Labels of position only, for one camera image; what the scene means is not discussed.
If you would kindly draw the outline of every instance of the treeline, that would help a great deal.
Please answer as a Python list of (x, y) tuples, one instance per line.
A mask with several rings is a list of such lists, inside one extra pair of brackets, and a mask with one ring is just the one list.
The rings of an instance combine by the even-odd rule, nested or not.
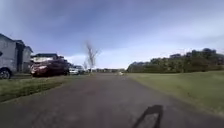
[(109, 69), (109, 68), (104, 68), (104, 69), (93, 69), (93, 72), (98, 72), (98, 73), (117, 73), (117, 72), (125, 72), (125, 69)]
[(224, 69), (224, 55), (205, 48), (185, 55), (174, 54), (169, 58), (154, 58), (150, 62), (134, 62), (127, 72), (133, 73), (184, 73)]

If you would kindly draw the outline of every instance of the white car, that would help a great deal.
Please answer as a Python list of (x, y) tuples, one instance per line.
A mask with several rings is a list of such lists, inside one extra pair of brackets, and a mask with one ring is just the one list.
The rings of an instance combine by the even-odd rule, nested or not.
[(0, 51), (0, 79), (10, 79), (15, 71), (14, 60), (5, 57)]
[(81, 75), (85, 73), (85, 70), (83, 69), (82, 66), (74, 65), (74, 66), (70, 66), (69, 73), (71, 75)]
[(122, 72), (118, 72), (118, 75), (123, 76), (123, 75), (124, 75), (124, 73), (122, 73)]

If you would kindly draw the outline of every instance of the red car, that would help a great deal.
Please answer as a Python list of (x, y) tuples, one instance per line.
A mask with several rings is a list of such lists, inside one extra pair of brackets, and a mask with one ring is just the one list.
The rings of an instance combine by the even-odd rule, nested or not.
[(31, 66), (31, 74), (37, 76), (67, 75), (69, 67), (64, 60), (50, 60), (41, 63), (34, 63)]

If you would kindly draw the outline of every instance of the car wheel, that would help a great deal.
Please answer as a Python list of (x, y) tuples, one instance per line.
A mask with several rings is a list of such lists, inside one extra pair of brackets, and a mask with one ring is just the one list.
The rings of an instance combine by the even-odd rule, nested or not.
[(65, 75), (65, 76), (69, 75), (69, 72), (64, 72), (64, 75)]
[(2, 69), (0, 70), (0, 79), (10, 79), (11, 78), (11, 73), (7, 69)]
[(32, 74), (33, 77), (38, 77), (38, 75), (36, 73)]

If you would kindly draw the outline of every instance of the bare tree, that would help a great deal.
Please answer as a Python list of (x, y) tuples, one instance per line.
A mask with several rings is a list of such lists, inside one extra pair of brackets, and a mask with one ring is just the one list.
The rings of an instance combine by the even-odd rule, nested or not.
[(96, 64), (96, 55), (98, 54), (98, 50), (94, 49), (89, 41), (86, 41), (85, 45), (87, 50), (87, 60), (90, 67), (90, 72), (92, 72), (92, 68), (94, 68)]

